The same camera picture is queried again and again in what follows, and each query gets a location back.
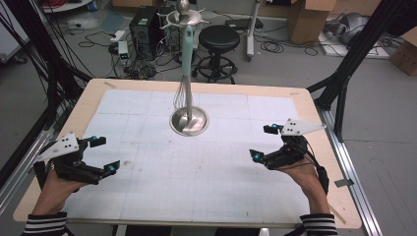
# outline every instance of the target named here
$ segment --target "floor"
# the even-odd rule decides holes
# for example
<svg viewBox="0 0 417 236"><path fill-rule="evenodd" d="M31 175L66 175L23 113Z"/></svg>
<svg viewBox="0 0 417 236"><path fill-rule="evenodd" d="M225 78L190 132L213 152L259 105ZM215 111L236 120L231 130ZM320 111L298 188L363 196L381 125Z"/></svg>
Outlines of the floor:
<svg viewBox="0 0 417 236"><path fill-rule="evenodd" d="M101 30L115 32L124 29L133 16L130 12L111 8L108 1L103 2L102 9L95 13L79 9L58 15L62 23L77 19L88 28L67 30L65 38L97 78L115 76L107 47L97 44L81 47L79 43L86 41L86 35ZM224 16L212 16L213 13L208 14L213 23L222 24L227 20ZM260 29L263 31L284 26L283 21L261 20L265 24ZM285 29L257 33L277 39L286 38ZM109 36L105 34L89 38L100 44L109 42ZM281 53L267 52L256 42L256 55L248 62L243 33L238 48L226 54L239 68L235 75L236 84L306 88L330 76L343 59L325 56L320 47L315 47L318 52L316 56L307 54L304 48L284 45L283 49ZM392 53L393 50L388 48L387 52ZM203 56L205 51L199 49L197 54ZM164 56L158 61L159 64L169 59L169 55ZM179 81L181 71L176 68L178 66L178 63L172 61L156 67L157 71L167 71L157 74L152 80ZM116 70L121 74L119 66L116 66ZM193 82L206 81L197 77ZM416 78L405 75L388 60L378 59L365 59L353 75L348 88L343 138L384 235L417 235L417 179L414 175L417 168L414 160L416 90ZM0 94L0 164L3 166L43 111L46 96L31 63L20 64L13 60L0 65ZM23 184L0 216L0 235L18 235L22 232L24 224L15 222L12 215L29 182L30 179ZM70 228L77 235L111 235L111 227L105 225L70 225ZM210 227L175 227L174 235L209 236L213 230ZM269 235L282 235L286 231L271 229ZM340 230L339 233L367 235L364 228Z"/></svg>

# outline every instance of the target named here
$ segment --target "striped cuff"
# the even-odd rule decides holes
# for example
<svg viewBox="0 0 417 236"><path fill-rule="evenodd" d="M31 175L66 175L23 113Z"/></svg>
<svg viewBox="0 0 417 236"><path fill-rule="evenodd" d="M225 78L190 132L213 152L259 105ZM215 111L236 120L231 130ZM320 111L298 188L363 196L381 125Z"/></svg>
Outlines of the striped cuff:
<svg viewBox="0 0 417 236"><path fill-rule="evenodd" d="M306 214L300 218L308 236L337 235L332 214Z"/></svg>
<svg viewBox="0 0 417 236"><path fill-rule="evenodd" d="M67 220L66 212L59 212L57 214L48 215L33 215L28 216L27 225L22 236L56 236L64 235L65 223Z"/></svg>

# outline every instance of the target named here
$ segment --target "black pole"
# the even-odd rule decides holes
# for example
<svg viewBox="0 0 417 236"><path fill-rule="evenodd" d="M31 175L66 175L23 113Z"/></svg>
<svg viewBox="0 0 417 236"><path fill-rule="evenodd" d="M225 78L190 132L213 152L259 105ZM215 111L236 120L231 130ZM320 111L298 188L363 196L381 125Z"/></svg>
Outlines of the black pole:
<svg viewBox="0 0 417 236"><path fill-rule="evenodd" d="M390 23L401 12L406 10L406 7L410 6L413 1L415 0L382 0L334 74L307 88L309 92L325 88L322 94L315 100L316 105L322 110L330 110L331 104L338 97L334 131L340 142L343 142L341 136L342 122L350 78Z"/></svg>

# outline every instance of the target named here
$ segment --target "stool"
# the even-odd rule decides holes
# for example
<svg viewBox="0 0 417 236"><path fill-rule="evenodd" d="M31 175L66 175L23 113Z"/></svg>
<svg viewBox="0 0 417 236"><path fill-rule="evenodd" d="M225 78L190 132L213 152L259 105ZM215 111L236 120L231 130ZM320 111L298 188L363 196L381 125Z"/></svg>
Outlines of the stool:
<svg viewBox="0 0 417 236"><path fill-rule="evenodd" d="M229 78L231 84L235 85L232 75L237 72L237 67L221 54L231 51L239 45L239 33L229 26L210 26L200 32L199 42L208 49L209 56L200 60L191 75L196 77L199 72L208 78L208 83Z"/></svg>

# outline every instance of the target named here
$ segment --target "tape piece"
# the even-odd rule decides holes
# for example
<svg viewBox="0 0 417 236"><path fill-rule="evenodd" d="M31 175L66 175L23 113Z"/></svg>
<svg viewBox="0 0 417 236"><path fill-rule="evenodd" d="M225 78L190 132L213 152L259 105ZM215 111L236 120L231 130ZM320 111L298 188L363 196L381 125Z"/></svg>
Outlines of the tape piece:
<svg viewBox="0 0 417 236"><path fill-rule="evenodd" d="M351 186L354 185L353 181L351 179L341 179L334 181L334 184L336 184L337 188L343 187L343 186Z"/></svg>

